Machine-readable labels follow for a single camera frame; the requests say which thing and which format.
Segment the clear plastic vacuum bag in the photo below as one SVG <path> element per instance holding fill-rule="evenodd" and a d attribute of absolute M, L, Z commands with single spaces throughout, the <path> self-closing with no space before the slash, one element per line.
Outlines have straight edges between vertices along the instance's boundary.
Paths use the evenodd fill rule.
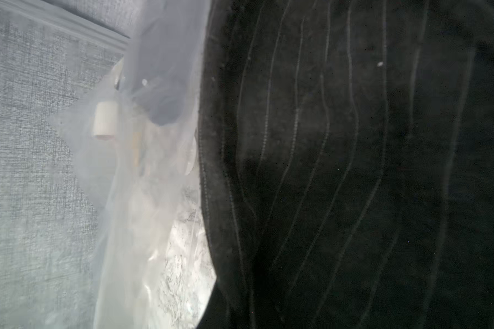
<path fill-rule="evenodd" d="M 209 1 L 145 1 L 123 58 L 52 126 L 98 212 L 94 328 L 195 328 L 215 282 L 197 119 Z"/>

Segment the dark grey pinstripe shirt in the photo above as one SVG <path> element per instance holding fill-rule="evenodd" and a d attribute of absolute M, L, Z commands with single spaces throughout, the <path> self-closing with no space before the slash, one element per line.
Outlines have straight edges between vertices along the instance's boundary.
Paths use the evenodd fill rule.
<path fill-rule="evenodd" d="M 201 328 L 494 328 L 494 1 L 213 1 Z"/>

